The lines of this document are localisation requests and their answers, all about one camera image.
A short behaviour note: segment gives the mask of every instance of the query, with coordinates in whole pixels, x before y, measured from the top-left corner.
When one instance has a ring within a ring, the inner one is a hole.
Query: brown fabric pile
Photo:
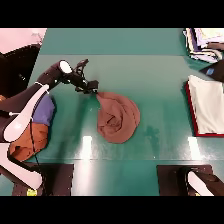
[[[35,152],[39,152],[47,145],[48,126],[45,124],[32,123],[32,132],[34,139]],[[33,144],[30,135],[30,124],[23,134],[9,147],[10,155],[19,161],[24,161],[33,156]]]
[[[98,132],[112,143],[123,143],[133,134],[140,122],[136,104],[127,97],[112,92],[99,92]]]

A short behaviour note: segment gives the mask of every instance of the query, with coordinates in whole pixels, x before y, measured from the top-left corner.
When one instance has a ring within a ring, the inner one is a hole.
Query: black cable
[[[34,146],[32,124],[33,124],[33,122],[32,122],[32,118],[31,118],[31,119],[30,119],[30,137],[31,137],[32,145],[33,145],[34,157],[35,157],[35,159],[36,159],[36,162],[37,162],[37,166],[38,166],[39,172],[40,172],[40,174],[41,174],[41,176],[42,176],[42,178],[43,178],[43,192],[44,192],[44,194],[47,196],[47,191],[46,191],[46,188],[45,188],[45,186],[46,186],[46,184],[45,184],[45,183],[46,183],[46,182],[45,182],[45,176],[44,176],[44,174],[43,174],[43,172],[42,172],[42,170],[41,170],[41,166],[40,166],[40,164],[39,164],[39,162],[38,162],[38,159],[37,159],[37,156],[36,156],[36,149],[35,149],[35,146]]]

